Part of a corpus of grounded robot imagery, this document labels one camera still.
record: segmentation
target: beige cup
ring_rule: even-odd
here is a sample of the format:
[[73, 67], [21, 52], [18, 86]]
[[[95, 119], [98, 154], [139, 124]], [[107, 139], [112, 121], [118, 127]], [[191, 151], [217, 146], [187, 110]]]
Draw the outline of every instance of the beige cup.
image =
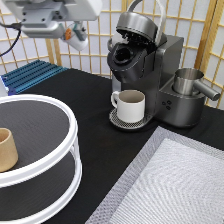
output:
[[12, 168], [18, 161], [18, 153], [12, 132], [6, 128], [0, 128], [0, 172]]

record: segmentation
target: metal grate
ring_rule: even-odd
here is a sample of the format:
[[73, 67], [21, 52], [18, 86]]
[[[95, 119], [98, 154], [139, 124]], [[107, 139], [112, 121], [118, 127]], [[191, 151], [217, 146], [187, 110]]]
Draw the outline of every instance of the metal grate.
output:
[[104, 200], [100, 203], [95, 212], [88, 219], [86, 224], [108, 224], [112, 215], [116, 212], [119, 205], [122, 203], [124, 197], [127, 195], [143, 169], [146, 167], [148, 162], [153, 157], [154, 153], [157, 151], [158, 147], [161, 145], [162, 141], [167, 138], [172, 141], [176, 141], [182, 145], [185, 145], [190, 148], [196, 149], [198, 152], [206, 153], [210, 156], [216, 157], [220, 160], [224, 159], [224, 153], [221, 150], [215, 149], [213, 147], [207, 146], [201, 142], [197, 142], [195, 140], [186, 138], [184, 136], [178, 135], [161, 127], [158, 127], [153, 135], [149, 138], [147, 143], [144, 145], [139, 154], [135, 157], [135, 159], [129, 164], [127, 169], [121, 175], [119, 180], [114, 184], [113, 188], [106, 195]]
[[117, 117], [117, 109], [115, 108], [110, 112], [109, 119], [110, 119], [110, 122], [119, 129], [126, 130], [126, 131], [135, 131], [140, 128], [143, 128], [146, 124], [148, 124], [149, 121], [152, 119], [152, 116], [149, 114], [145, 114], [145, 117], [139, 122], [126, 123], [121, 121]]
[[10, 91], [21, 93], [26, 89], [67, 70], [61, 66], [36, 60], [19, 69], [11, 71], [2, 76], [2, 79]]
[[223, 169], [223, 160], [164, 139], [108, 224], [223, 223]]

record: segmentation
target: single-serve coffee machine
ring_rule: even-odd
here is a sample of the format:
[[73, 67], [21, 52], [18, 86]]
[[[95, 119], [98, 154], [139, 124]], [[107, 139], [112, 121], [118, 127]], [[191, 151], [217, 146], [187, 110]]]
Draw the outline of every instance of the single-serve coffee machine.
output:
[[[159, 27], [148, 17], [134, 13], [141, 1], [133, 1], [121, 14], [116, 28], [119, 34], [108, 42], [113, 91], [138, 90], [145, 94], [146, 118], [139, 127], [152, 118], [176, 127], [194, 126], [200, 121], [206, 96], [218, 100], [220, 94], [203, 84], [199, 70], [178, 70], [184, 39], [163, 33], [166, 14], [159, 0]], [[110, 114], [110, 120], [117, 127], [135, 129], [134, 124], [126, 126], [111, 118], [114, 115]]]

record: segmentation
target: power cord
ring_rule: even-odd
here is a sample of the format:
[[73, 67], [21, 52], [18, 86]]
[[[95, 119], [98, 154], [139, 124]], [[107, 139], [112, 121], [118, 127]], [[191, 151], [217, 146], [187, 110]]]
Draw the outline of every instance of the power cord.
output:
[[21, 23], [12, 23], [11, 25], [6, 25], [6, 24], [3, 24], [3, 23], [0, 23], [0, 26], [2, 26], [4, 28], [12, 28], [12, 29], [18, 30], [17, 37], [16, 37], [15, 41], [13, 42], [13, 44], [11, 45], [11, 47], [6, 52], [0, 54], [0, 57], [2, 57], [3, 55], [5, 55], [9, 51], [11, 51], [13, 49], [13, 47], [15, 46], [15, 44], [17, 43], [17, 41], [19, 40], [19, 37], [21, 35], [22, 24]]

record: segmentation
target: black table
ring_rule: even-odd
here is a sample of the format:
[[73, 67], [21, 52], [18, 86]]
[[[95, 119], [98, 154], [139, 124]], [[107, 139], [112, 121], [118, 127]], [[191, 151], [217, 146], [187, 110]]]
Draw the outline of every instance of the black table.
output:
[[78, 121], [82, 181], [70, 203], [47, 224], [85, 223], [158, 126], [224, 149], [224, 111], [209, 107], [194, 128], [177, 129], [154, 120], [136, 133], [115, 129], [108, 119], [111, 85], [109, 79], [70, 69], [24, 92], [63, 101]]

